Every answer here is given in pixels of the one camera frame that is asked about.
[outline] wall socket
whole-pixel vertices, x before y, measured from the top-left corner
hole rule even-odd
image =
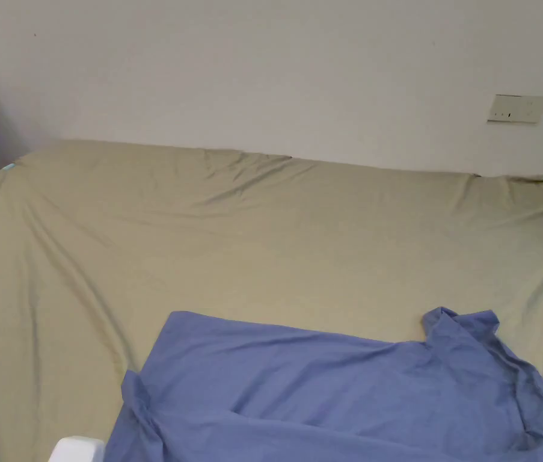
[[[537,124],[543,115],[543,96],[496,95],[488,122]]]

